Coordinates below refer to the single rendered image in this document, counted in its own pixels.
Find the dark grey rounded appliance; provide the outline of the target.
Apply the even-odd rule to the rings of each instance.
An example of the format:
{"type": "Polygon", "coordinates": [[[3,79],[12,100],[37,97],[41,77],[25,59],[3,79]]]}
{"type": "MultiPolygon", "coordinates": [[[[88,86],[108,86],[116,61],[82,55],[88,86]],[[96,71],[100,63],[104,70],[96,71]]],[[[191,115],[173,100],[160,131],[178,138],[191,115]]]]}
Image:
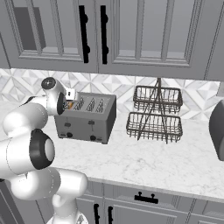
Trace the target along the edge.
{"type": "Polygon", "coordinates": [[[224,100],[215,106],[209,118],[209,133],[220,161],[224,161],[224,100]]]}

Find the grey wall cupboard door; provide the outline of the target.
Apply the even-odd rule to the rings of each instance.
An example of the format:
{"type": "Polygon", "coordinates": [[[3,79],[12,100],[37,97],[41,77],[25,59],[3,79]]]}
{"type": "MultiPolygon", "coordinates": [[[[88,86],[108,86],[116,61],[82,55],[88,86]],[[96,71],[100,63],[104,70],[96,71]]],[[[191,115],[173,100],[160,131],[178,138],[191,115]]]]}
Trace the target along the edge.
{"type": "Polygon", "coordinates": [[[99,71],[203,80],[217,17],[210,0],[96,0],[99,71]],[[108,63],[102,64],[101,6],[108,63]]]}
{"type": "Polygon", "coordinates": [[[0,0],[0,34],[9,67],[96,73],[95,0],[0,0]],[[87,14],[84,63],[79,6],[87,14]]]}

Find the grey base cupboard door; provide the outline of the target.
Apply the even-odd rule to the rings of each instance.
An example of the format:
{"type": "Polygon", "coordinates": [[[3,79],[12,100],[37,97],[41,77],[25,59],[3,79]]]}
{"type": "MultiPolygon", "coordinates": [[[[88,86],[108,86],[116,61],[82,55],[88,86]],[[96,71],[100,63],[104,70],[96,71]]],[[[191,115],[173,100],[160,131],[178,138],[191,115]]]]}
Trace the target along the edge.
{"type": "Polygon", "coordinates": [[[106,223],[108,207],[113,207],[113,224],[186,224],[188,213],[127,201],[105,199],[106,223]]]}
{"type": "Polygon", "coordinates": [[[86,216],[88,224],[95,224],[94,204],[99,204],[100,224],[105,224],[102,197],[83,195],[77,199],[78,208],[86,216]]]}

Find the grey metal toaster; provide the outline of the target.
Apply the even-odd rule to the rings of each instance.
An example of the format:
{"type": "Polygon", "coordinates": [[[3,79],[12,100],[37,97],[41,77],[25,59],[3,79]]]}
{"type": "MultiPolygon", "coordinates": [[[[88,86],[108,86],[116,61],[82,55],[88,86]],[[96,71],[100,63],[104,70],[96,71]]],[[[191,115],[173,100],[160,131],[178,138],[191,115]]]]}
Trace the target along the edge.
{"type": "Polygon", "coordinates": [[[71,109],[66,109],[62,115],[54,117],[59,138],[68,138],[67,132],[73,134],[71,139],[91,141],[90,136],[96,136],[96,141],[107,144],[116,120],[116,96],[114,94],[94,94],[80,92],[80,100],[73,103],[71,109]]]}

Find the grey wall cupboard side panel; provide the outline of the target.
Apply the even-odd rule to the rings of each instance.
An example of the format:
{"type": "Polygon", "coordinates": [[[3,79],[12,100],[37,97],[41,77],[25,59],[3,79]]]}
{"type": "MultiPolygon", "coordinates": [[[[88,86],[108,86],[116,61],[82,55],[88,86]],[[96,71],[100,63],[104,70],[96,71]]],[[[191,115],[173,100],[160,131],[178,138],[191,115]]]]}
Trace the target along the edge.
{"type": "Polygon", "coordinates": [[[207,81],[224,81],[224,0],[210,0],[215,7],[217,21],[214,26],[213,43],[206,66],[207,81]]]}

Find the grey drawer front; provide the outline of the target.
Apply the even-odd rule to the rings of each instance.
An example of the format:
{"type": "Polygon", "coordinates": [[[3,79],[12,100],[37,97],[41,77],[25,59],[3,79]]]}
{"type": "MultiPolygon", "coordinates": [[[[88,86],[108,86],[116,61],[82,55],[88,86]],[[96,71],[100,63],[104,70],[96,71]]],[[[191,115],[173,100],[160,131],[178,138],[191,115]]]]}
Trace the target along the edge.
{"type": "Polygon", "coordinates": [[[224,224],[224,203],[196,199],[186,224],[224,224]]]}
{"type": "Polygon", "coordinates": [[[164,192],[153,192],[152,190],[137,189],[133,187],[121,186],[121,185],[104,185],[104,195],[108,199],[123,200],[127,202],[133,202],[136,204],[142,204],[152,207],[161,207],[171,210],[177,210],[180,212],[188,212],[193,203],[193,199],[175,194],[169,194],[164,192]],[[141,192],[143,196],[150,197],[152,193],[155,194],[155,198],[158,199],[157,204],[149,202],[142,202],[134,200],[134,195],[138,195],[141,192]]]}

